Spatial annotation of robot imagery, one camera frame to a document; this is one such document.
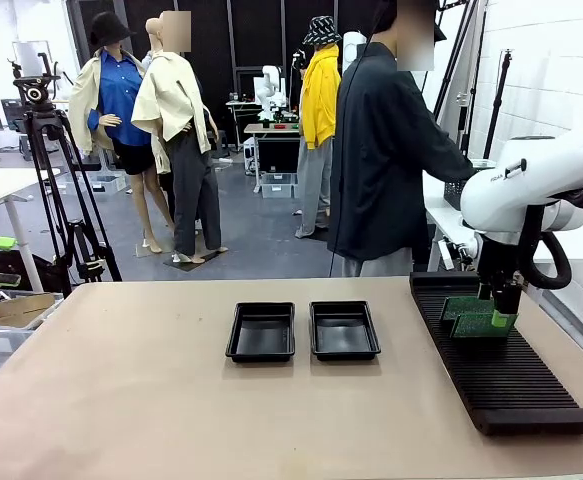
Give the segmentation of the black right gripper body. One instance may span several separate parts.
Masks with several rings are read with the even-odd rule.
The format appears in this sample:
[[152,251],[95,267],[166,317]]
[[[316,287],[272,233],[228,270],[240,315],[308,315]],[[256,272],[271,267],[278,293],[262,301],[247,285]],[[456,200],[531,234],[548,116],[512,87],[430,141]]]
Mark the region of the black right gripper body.
[[479,283],[492,285],[492,293],[504,287],[518,287],[522,285],[515,279],[518,267],[518,246],[500,243],[486,235],[479,234],[479,258],[477,274]]

